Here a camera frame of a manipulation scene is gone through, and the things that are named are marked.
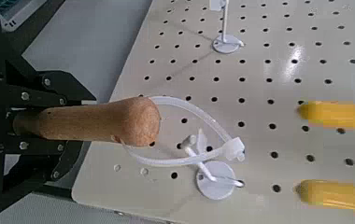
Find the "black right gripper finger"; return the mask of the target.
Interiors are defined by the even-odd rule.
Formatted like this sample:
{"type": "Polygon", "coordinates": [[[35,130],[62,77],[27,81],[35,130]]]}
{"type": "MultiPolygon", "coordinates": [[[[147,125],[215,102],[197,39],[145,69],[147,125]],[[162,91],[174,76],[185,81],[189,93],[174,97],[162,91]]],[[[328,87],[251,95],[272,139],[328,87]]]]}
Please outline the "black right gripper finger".
{"type": "Polygon", "coordinates": [[[75,165],[82,145],[82,141],[9,136],[4,153],[19,155],[19,159],[4,177],[4,186],[16,187],[30,179],[40,185],[59,180],[75,165]]]}
{"type": "Polygon", "coordinates": [[[10,106],[49,108],[96,100],[72,74],[62,70],[36,71],[28,62],[6,61],[6,84],[10,106]]]}

